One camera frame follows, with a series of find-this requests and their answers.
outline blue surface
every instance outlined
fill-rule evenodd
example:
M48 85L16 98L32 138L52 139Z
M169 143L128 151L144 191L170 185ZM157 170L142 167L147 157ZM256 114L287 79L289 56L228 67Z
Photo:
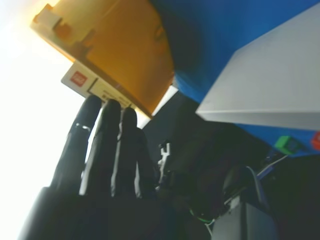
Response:
M179 90L201 102L232 54L239 48L305 11L320 0L151 0L162 16ZM181 34L184 24L196 39ZM310 146L314 131L239 125L273 145L289 135L306 145L299 155L316 154Z

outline robotic hand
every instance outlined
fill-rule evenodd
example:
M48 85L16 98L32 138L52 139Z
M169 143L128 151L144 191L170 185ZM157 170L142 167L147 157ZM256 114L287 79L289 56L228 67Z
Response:
M117 101L104 105L85 164L101 105L96 96L83 103L52 183L41 190L20 240L177 239L176 211L156 197L156 170L132 108L121 114Z

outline green block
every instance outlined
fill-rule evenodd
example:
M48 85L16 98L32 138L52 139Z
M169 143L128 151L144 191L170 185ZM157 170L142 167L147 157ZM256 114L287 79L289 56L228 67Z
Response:
M274 147L286 155L295 154L301 147L300 143L291 136L281 136Z

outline red logo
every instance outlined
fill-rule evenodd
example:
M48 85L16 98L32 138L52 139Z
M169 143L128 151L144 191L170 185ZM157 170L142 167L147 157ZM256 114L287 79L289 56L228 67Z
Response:
M81 72L76 71L71 77L71 82L77 84L79 87L82 87L82 85L86 82L87 79L88 78Z

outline orange box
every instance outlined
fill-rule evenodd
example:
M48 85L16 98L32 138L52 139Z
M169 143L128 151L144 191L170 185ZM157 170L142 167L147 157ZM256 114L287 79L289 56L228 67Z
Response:
M60 0L47 4L31 28L77 69L105 82L104 92L124 99L123 107L137 107L150 117L172 83L167 36L147 0ZM88 95L81 89L84 82L73 79L67 85Z

